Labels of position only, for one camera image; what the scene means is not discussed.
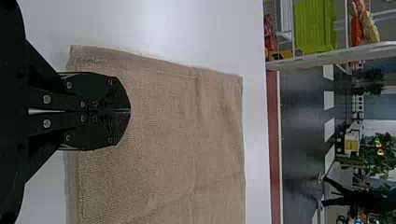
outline gray floor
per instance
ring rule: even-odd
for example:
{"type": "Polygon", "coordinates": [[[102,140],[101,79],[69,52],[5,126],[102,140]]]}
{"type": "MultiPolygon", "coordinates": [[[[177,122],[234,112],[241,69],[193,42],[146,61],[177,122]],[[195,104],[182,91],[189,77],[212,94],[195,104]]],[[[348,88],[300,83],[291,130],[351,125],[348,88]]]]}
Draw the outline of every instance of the gray floor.
{"type": "MultiPolygon", "coordinates": [[[[280,74],[285,224],[311,223],[317,211],[323,194],[317,174],[326,173],[329,166],[325,158],[337,126],[351,121],[350,79],[335,67],[333,80],[323,76],[323,67],[280,74]],[[325,91],[334,92],[334,107],[327,110],[325,91]]],[[[322,214],[317,218],[318,223],[325,219],[322,214]]]]}

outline potted plant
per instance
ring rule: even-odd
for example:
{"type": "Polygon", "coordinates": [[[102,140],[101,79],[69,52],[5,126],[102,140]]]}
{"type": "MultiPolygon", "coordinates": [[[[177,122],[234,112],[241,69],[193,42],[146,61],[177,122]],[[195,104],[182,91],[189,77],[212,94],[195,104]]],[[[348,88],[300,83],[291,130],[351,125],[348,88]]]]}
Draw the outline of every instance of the potted plant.
{"type": "Polygon", "coordinates": [[[388,179],[389,171],[396,168],[395,139],[389,133],[376,133],[368,145],[361,147],[361,157],[369,176],[381,175],[388,179]]]}
{"type": "Polygon", "coordinates": [[[356,85],[353,85],[353,92],[356,95],[364,93],[370,95],[380,95],[384,88],[384,69],[371,68],[354,72],[356,85]]]}

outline beige cloth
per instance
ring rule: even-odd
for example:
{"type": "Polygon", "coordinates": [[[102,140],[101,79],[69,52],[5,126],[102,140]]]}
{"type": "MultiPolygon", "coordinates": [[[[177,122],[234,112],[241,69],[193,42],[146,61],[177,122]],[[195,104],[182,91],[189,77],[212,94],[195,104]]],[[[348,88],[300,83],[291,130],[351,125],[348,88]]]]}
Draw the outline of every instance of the beige cloth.
{"type": "Polygon", "coordinates": [[[133,110],[118,146],[68,153],[68,223],[245,223],[241,77],[79,46],[67,70],[118,77],[133,110]]]}

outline yellow box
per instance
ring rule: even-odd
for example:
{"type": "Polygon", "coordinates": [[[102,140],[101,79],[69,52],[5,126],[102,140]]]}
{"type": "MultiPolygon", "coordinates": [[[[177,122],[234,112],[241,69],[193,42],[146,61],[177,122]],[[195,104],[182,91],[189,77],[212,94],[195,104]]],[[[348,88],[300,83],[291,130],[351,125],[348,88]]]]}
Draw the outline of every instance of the yellow box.
{"type": "Polygon", "coordinates": [[[344,147],[348,151],[359,151],[359,141],[346,139],[344,147]]]}

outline orange object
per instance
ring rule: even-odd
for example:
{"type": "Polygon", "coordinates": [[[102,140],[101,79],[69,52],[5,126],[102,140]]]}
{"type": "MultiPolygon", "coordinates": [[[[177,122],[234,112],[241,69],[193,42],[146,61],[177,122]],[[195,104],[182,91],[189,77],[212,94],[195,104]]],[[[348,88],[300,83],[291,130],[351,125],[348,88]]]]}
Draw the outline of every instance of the orange object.
{"type": "Polygon", "coordinates": [[[352,47],[356,47],[363,42],[363,28],[358,16],[352,18],[352,47]]]}
{"type": "Polygon", "coordinates": [[[265,47],[268,49],[268,52],[277,52],[277,39],[276,34],[274,33],[273,27],[273,19],[271,15],[267,14],[264,17],[264,38],[265,38],[265,47]]]}

